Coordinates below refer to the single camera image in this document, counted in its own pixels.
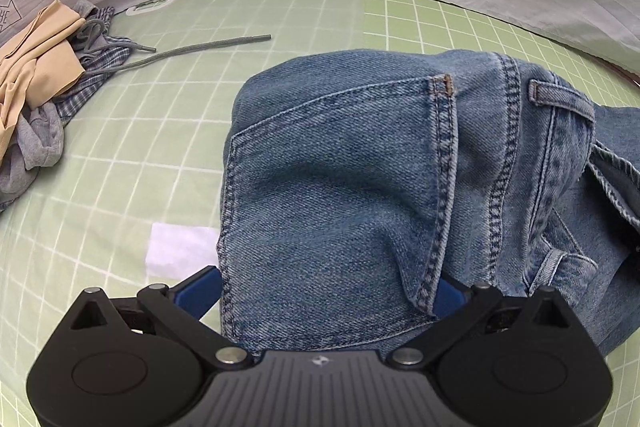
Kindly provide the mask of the green grid cutting mat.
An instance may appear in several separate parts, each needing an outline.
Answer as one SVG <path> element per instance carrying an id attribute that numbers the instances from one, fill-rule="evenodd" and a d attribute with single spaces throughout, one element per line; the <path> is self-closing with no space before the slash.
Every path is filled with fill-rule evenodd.
<path id="1" fill-rule="evenodd" d="M 153 0 L 111 31 L 161 51 L 242 35 L 254 46 L 170 58 L 107 81 L 64 154 L 1 216 L 1 421 L 31 426 L 27 373 L 81 289 L 128 297 L 151 279 L 154 222 L 217 228 L 222 147 L 242 83 L 297 55 L 351 48 L 497 51 L 591 100 L 635 106 L 637 83 L 522 28 L 437 0 Z"/>

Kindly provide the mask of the blue denim jeans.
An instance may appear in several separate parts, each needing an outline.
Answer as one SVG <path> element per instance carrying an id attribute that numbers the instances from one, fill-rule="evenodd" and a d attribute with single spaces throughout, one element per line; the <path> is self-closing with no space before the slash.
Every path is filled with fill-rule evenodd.
<path id="1" fill-rule="evenodd" d="M 253 352 L 393 350 L 445 277 L 553 287 L 611 352 L 639 326 L 639 113 L 497 53 L 297 57 L 235 98 L 217 251 Z"/>

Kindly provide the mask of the beige garment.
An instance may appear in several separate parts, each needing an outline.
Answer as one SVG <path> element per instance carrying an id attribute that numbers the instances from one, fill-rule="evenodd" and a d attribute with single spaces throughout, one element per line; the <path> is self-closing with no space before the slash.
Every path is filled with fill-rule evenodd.
<path id="1" fill-rule="evenodd" d="M 23 108 L 43 106 L 85 69 L 68 38 L 85 19 L 55 0 L 1 48 L 1 150 L 9 147 Z"/>

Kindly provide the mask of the white paper label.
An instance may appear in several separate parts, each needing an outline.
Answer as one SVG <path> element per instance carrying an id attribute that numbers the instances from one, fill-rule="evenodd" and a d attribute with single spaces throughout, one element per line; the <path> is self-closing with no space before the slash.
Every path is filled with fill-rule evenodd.
<path id="1" fill-rule="evenodd" d="M 145 271 L 151 279 L 184 280 L 207 267 L 218 265 L 219 230 L 154 222 L 145 255 Z"/>

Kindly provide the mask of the grey hoodie with drawstring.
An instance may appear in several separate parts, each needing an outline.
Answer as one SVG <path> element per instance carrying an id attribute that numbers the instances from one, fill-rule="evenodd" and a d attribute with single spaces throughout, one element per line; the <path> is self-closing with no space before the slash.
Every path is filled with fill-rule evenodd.
<path id="1" fill-rule="evenodd" d="M 115 9 L 55 0 L 1 46 L 1 207 L 21 197 L 64 152 L 65 126 L 106 80 L 166 58 L 267 42 L 270 35 L 165 52 L 111 35 Z"/>

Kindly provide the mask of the blue plaid shirt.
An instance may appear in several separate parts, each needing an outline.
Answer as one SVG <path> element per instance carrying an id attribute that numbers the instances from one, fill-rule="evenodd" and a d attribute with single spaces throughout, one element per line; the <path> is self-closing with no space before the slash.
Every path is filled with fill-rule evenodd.
<path id="1" fill-rule="evenodd" d="M 8 150 L 1 163 L 1 207 L 6 208 L 32 185 L 42 168 L 58 163 L 64 150 L 64 127 L 80 111 L 106 80 L 112 69 L 124 65 L 136 44 L 127 37 L 113 37 L 114 6 L 76 4 L 86 22 L 70 45 L 85 75 L 70 90 L 44 103 L 41 108 L 25 108 L 18 117 Z"/>

